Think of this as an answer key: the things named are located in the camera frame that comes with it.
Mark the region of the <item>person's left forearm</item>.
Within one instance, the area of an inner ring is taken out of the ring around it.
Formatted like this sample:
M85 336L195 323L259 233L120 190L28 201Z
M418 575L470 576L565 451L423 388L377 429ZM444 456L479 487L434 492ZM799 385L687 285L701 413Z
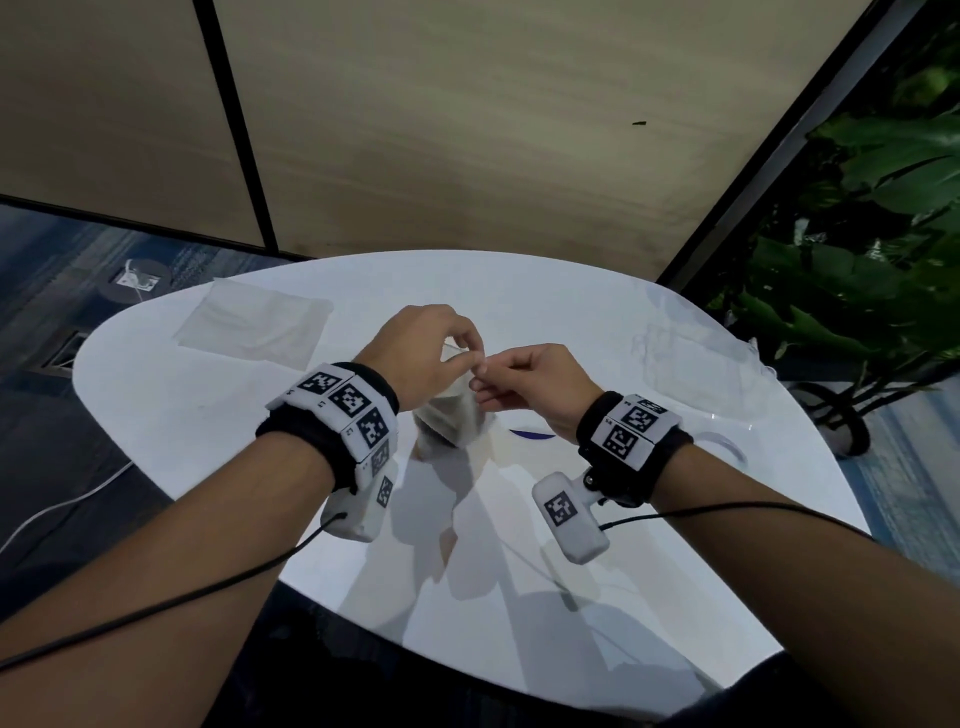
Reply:
M293 549L328 461L256 438L139 530L0 623L0 659L234 577ZM0 728L198 728L275 585L274 567L0 674Z

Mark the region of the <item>pile of clear plastic bags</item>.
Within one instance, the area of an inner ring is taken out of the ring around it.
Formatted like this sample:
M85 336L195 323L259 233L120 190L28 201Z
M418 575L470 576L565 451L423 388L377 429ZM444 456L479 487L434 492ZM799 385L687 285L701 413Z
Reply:
M742 424L766 417L783 386L757 342L745 342L682 297L648 294L646 327L632 340L642 379L655 393Z

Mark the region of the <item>person's right forearm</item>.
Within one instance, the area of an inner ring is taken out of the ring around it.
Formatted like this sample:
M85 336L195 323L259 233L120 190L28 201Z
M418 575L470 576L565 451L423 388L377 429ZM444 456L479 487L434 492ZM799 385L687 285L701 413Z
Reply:
M960 724L960 588L792 509L730 508L668 523L858 722Z

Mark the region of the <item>small clear plastic pouch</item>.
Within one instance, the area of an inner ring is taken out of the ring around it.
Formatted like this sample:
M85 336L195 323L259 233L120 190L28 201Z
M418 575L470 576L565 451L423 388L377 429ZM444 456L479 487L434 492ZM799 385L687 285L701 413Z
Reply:
M416 427L415 458L429 462L454 453L471 458L491 457L494 416L483 412L471 388L472 369L413 410Z

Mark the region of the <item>square floor box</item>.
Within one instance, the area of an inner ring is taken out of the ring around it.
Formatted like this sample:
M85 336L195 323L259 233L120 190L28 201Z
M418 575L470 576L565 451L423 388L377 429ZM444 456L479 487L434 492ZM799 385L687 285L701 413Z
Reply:
M88 327L66 328L54 334L32 370L43 376L72 379L76 358L90 334L92 329Z

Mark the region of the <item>green leafy plant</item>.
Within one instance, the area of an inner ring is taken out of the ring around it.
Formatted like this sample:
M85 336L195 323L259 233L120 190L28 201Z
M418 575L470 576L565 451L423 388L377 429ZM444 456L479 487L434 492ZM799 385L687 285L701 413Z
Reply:
M808 133L703 293L764 363L832 369L865 423L960 374L960 39L879 75Z

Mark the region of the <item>right wristband with marker tags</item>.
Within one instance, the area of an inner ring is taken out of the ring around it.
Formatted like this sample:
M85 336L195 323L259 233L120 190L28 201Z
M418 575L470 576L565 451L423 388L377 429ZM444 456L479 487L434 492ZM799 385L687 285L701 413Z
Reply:
M587 490L625 508L651 501L669 461L694 443L675 412L639 394L601 394L575 433Z

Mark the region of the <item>round floor socket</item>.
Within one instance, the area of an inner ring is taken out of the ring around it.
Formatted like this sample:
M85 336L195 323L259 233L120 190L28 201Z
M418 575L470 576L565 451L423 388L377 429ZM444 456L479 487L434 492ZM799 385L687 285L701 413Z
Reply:
M135 306L166 295L173 273L159 261L129 258L111 273L102 286L102 296L123 306Z

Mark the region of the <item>person's right hand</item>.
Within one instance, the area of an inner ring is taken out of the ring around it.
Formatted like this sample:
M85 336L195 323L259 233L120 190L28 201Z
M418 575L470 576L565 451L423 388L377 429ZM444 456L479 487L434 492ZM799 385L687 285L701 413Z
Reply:
M604 390L590 378L566 346L517 346L486 359L526 368L529 373L522 385L470 386L481 410L494 413L531 410L546 421L555 435L569 443L577 443L582 418L601 398Z

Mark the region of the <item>person's left hand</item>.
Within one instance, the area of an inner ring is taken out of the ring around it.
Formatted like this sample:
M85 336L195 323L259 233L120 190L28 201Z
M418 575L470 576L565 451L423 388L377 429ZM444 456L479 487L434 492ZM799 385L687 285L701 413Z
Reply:
M425 405L448 386L439 386L441 350L480 350L474 322L448 304L408 305L393 315L354 358L375 371L396 395L400 411Z

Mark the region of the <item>left wristband with marker tags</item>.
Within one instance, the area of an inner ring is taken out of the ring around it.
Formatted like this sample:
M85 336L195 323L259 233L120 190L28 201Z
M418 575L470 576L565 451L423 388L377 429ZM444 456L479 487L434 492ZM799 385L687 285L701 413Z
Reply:
M267 405L255 437L280 432L303 441L328 463L334 491L367 489L398 449L399 401L375 370L323 363Z

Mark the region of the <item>wristband with marker tags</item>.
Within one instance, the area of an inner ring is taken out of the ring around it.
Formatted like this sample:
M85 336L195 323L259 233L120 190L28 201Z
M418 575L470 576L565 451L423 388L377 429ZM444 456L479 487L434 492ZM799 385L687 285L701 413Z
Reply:
M694 443L675 412L639 394L601 394L575 433L587 490L625 508L651 501L669 461Z
M280 432L303 441L328 463L334 491L367 489L398 449L399 401L375 370L323 363L267 405L255 437Z

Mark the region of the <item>flat clear plastic bag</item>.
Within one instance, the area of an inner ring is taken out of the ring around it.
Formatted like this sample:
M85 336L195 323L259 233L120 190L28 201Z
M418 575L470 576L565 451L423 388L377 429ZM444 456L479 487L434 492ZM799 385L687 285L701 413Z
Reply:
M174 342L211 355L305 371L333 310L328 299L216 278Z

